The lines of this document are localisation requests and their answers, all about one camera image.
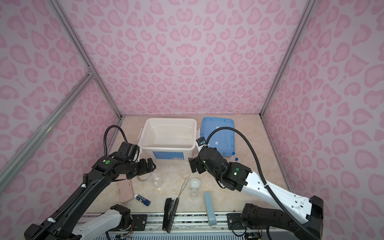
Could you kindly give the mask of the small clear glass beaker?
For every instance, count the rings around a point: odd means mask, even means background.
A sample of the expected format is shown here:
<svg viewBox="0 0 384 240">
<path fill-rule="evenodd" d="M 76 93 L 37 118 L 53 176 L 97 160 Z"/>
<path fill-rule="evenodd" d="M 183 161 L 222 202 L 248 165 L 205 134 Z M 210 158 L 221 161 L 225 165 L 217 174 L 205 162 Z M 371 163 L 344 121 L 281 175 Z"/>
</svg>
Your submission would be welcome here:
<svg viewBox="0 0 384 240">
<path fill-rule="evenodd" d="M 194 201 L 197 200 L 199 197 L 199 191 L 196 189 L 190 190 L 190 198 Z"/>
</svg>

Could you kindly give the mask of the white plastic storage bin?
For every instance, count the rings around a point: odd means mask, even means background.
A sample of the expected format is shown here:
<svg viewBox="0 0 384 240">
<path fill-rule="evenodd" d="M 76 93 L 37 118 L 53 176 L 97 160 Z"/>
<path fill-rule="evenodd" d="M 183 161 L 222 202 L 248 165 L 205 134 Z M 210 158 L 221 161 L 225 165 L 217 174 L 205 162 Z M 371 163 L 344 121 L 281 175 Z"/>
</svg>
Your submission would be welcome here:
<svg viewBox="0 0 384 240">
<path fill-rule="evenodd" d="M 139 147 L 156 160 L 188 160 L 198 138 L 194 119 L 150 118 L 141 129 Z"/>
</svg>

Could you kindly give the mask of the metal tweezers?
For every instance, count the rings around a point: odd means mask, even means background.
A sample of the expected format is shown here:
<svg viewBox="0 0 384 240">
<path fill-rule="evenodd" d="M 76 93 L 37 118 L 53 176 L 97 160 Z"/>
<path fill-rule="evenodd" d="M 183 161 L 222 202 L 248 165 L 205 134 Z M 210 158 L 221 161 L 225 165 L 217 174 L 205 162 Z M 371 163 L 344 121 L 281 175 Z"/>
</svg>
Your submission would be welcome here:
<svg viewBox="0 0 384 240">
<path fill-rule="evenodd" d="M 185 174 L 185 178 L 184 178 L 183 184 L 182 184 L 182 186 L 181 186 L 181 189 L 180 189 L 178 198 L 180 198 L 181 194 L 183 193 L 183 191 L 185 190 L 185 188 L 186 188 L 187 185 L 189 184 L 190 179 L 191 179 L 191 171 L 188 171 L 188 172 Z"/>
</svg>

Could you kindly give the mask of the clear glass watch dish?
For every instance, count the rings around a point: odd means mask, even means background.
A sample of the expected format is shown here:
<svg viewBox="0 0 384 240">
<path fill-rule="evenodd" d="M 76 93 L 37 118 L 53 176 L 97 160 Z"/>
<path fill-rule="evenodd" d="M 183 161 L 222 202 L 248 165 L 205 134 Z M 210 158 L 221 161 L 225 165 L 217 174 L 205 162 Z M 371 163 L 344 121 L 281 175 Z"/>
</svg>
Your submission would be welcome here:
<svg viewBox="0 0 384 240">
<path fill-rule="evenodd" d="M 189 186 L 191 189 L 198 190 L 202 186 L 202 182 L 198 178 L 192 178 L 189 182 Z"/>
</svg>

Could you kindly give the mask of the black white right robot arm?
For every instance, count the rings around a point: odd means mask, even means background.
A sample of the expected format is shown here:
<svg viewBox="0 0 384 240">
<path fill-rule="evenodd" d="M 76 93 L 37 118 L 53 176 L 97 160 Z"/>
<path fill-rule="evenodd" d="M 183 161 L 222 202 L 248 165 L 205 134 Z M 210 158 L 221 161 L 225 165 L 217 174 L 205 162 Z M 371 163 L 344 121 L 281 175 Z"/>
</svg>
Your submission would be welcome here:
<svg viewBox="0 0 384 240">
<path fill-rule="evenodd" d="M 239 191 L 273 206 L 272 209 L 245 204 L 242 223 L 249 229 L 275 227 L 293 233 L 300 240 L 319 240 L 323 235 L 324 201 L 318 196 L 310 198 L 289 192 L 269 181 L 250 168 L 228 162 L 215 148 L 201 150 L 190 158 L 193 173 L 208 172 L 223 188 Z"/>
</svg>

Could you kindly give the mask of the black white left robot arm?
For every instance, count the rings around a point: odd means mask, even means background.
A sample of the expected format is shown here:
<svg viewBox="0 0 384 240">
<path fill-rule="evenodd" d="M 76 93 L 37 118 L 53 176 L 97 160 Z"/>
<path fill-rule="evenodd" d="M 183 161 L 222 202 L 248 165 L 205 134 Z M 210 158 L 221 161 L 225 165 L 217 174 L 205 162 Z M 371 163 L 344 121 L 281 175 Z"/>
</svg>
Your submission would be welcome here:
<svg viewBox="0 0 384 240">
<path fill-rule="evenodd" d="M 157 166 L 151 158 L 139 162 L 122 161 L 103 156 L 83 175 L 82 184 L 75 192 L 40 225 L 30 225 L 24 233 L 26 240 L 67 240 L 74 236 L 73 230 L 98 195 L 121 174 L 130 180 L 153 172 Z"/>
</svg>

